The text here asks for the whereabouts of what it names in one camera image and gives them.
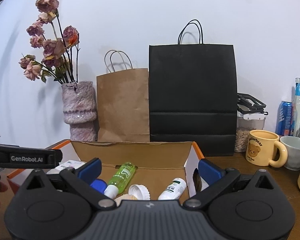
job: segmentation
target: ribbed gray panel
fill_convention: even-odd
[[[119,208],[99,212],[73,240],[226,240],[200,212],[178,201],[122,201]]]

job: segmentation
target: soda can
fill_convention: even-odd
[[[292,102],[282,101],[279,109],[279,117],[276,133],[280,136],[292,136],[293,128]]]

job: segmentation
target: brown paper bag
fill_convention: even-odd
[[[111,51],[111,56],[122,52]],[[131,66],[128,69],[120,54],[126,69],[116,72],[111,56],[112,71],[106,64],[110,73],[97,76],[98,141],[149,142],[148,69],[133,69],[126,55]]]

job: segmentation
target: cartoon bear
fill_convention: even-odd
[[[248,154],[251,157],[256,157],[258,155],[258,153],[260,152],[261,148],[259,146],[256,146],[252,143],[248,144]]]

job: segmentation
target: vase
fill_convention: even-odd
[[[62,84],[64,122],[70,125],[72,141],[95,141],[97,118],[92,81]]]

